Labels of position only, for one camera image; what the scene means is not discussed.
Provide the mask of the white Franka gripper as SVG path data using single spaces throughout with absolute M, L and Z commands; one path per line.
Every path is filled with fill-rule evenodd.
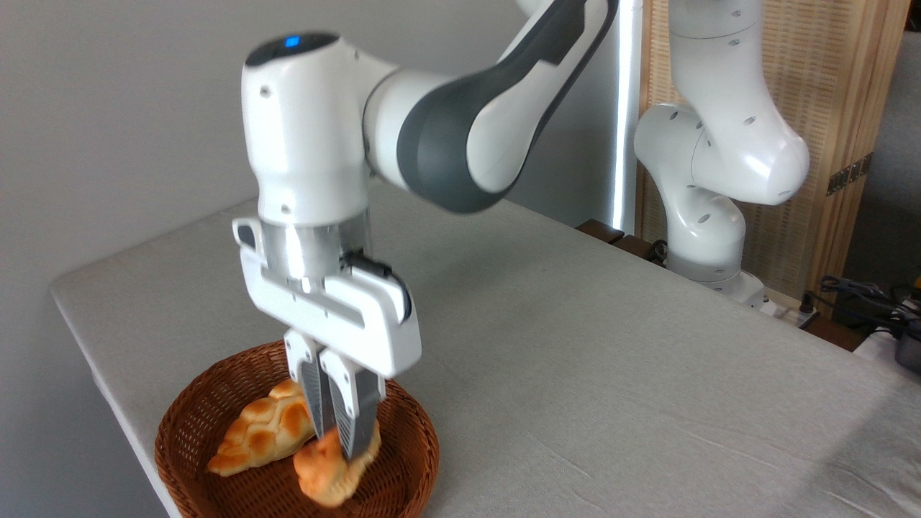
M 358 266 L 319 284 L 309 278 L 289 284 L 268 268 L 262 222 L 234 219 L 232 227 L 251 301 L 292 328 L 285 334 L 287 370 L 301 387 L 316 436 L 336 425 L 343 456 L 364 455 L 386 396 L 382 377 L 404 373 L 421 358 L 411 296 L 397 280 Z

